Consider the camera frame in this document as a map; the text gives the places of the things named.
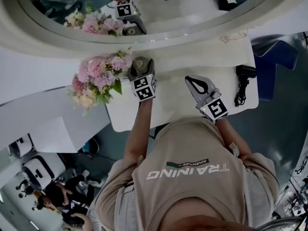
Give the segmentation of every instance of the beige t-shirt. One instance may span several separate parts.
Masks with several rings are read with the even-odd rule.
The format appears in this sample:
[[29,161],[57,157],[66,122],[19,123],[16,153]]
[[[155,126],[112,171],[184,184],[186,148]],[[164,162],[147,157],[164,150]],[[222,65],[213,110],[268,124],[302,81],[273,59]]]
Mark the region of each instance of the beige t-shirt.
[[[261,172],[276,201],[272,161],[252,154],[244,163]],[[247,225],[245,172],[243,162],[224,147],[211,122],[200,117],[182,119],[159,132],[153,151],[137,168],[125,160],[117,162],[98,197],[97,217],[107,230],[114,230],[117,191],[133,179],[139,230],[158,230],[167,210],[189,197],[203,199],[224,220]]]

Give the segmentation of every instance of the desk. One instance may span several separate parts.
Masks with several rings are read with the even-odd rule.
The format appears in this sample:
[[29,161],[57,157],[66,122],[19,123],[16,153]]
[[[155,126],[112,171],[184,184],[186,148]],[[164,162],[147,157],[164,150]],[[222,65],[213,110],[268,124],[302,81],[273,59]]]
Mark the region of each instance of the desk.
[[[167,32],[208,21],[227,13],[220,11],[216,0],[133,0],[141,13],[148,34]],[[102,13],[115,18],[115,10],[107,5]]]
[[[140,55],[152,57],[157,79],[156,98],[153,102],[151,128],[186,116],[202,116],[195,108],[196,101],[185,83],[187,75],[210,78],[220,89],[230,115],[258,106],[257,78],[250,79],[246,89],[246,102],[235,107],[238,92],[235,66],[245,64],[255,67],[249,38],[198,42],[144,52]],[[111,91],[113,99],[107,110],[115,131],[131,130],[139,102],[131,91],[129,81],[121,80],[122,93]]]

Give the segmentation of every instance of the mirror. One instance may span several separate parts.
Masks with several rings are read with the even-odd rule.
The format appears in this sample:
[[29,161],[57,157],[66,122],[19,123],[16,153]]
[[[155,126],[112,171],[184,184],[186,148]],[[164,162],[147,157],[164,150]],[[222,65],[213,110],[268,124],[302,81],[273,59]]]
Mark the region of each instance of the mirror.
[[[24,10],[39,24],[40,19],[29,10],[34,8],[52,23],[75,32],[110,35],[111,40],[161,33],[163,39],[185,36],[193,30],[192,26],[209,22],[238,7],[249,10],[251,6],[246,3],[249,0],[129,0],[119,4],[115,0],[28,1],[32,8],[23,6],[20,0]],[[58,26],[52,30],[60,34]]]

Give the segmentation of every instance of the round mirror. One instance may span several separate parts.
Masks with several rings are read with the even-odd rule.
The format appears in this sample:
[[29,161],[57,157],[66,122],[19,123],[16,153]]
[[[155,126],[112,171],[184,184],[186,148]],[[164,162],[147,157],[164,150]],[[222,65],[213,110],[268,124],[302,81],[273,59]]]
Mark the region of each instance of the round mirror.
[[263,0],[249,1],[19,0],[24,11],[46,29],[72,39],[104,43],[187,36],[236,18]]
[[301,1],[1,0],[0,43],[26,54],[80,58],[128,48],[226,42],[245,37],[249,28]]

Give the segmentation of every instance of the white countertop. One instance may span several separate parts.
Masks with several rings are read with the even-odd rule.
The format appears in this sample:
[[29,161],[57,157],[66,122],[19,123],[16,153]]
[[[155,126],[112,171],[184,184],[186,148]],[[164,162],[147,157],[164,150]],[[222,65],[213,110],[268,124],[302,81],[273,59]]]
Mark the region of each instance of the white countertop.
[[[220,89],[229,115],[258,106],[257,78],[250,79],[246,88],[246,102],[235,107],[238,78],[235,67],[245,64],[255,67],[249,38],[222,41],[198,42],[144,52],[155,64],[157,79],[156,97],[153,102],[151,128],[186,116],[203,116],[195,107],[196,101],[185,83],[187,75],[210,78]],[[115,131],[131,130],[139,102],[131,91],[128,80],[122,81],[120,95],[112,91],[113,99],[107,110]]]
[[[133,0],[141,13],[148,34],[167,32],[208,21],[227,11],[220,11],[216,0]],[[102,13],[115,18],[115,10],[105,5]]]

